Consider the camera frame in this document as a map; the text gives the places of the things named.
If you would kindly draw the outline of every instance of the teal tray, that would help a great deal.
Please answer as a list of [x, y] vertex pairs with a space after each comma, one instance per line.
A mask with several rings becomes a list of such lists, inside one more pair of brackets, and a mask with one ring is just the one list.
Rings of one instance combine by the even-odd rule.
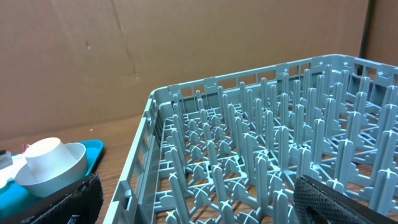
[[[88, 167], [86, 175], [88, 175], [100, 157], [104, 143], [99, 139], [81, 141], [80, 143], [86, 146]], [[8, 182], [0, 189], [0, 220], [28, 208], [40, 199], [14, 181]]]

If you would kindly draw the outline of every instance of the wooden table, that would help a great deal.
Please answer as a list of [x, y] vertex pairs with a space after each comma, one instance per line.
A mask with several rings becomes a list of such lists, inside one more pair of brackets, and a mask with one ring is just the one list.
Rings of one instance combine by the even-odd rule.
[[[140, 119], [141, 116], [135, 116], [133, 118], [118, 121], [87, 124], [61, 131], [23, 136], [0, 142], [0, 150], [6, 149], [11, 151], [13, 154], [21, 153], [22, 144], [32, 144], [40, 139], [48, 137], [58, 137], [64, 143], [86, 139], [101, 139], [104, 142], [104, 154], [101, 162], [96, 168], [96, 173], [99, 174], [104, 192], [104, 204], [97, 220], [97, 223], [102, 223], [113, 196], [114, 189], [119, 180], [120, 173], [123, 169], [123, 165], [126, 161], [126, 157], [130, 150]], [[360, 173], [364, 175], [369, 175], [371, 172], [371, 167], [368, 166], [358, 166], [357, 168]], [[167, 190], [169, 188], [170, 186], [167, 179], [163, 179], [161, 181], [160, 189]], [[356, 192], [359, 192], [359, 190], [362, 189], [361, 186], [353, 184], [349, 184], [348, 188]], [[248, 186], [247, 190], [252, 197], [256, 197], [256, 188], [254, 186]], [[211, 198], [214, 201], [217, 201], [215, 194], [211, 195]], [[187, 198], [187, 205], [189, 208], [193, 207], [193, 198]], [[236, 202], [233, 205], [233, 208], [235, 214], [238, 214], [239, 212], [250, 212], [251, 210], [250, 207], [239, 202]], [[210, 217], [216, 218], [217, 216], [218, 212], [214, 212], [212, 209], [204, 207], [199, 209], [192, 219], [195, 221], [205, 221]], [[391, 214], [390, 217], [398, 220], [397, 215]], [[157, 215], [157, 223], [164, 223], [165, 218], [165, 212], [159, 213]], [[266, 217], [262, 220], [262, 223], [272, 223], [272, 221], [269, 217]]]

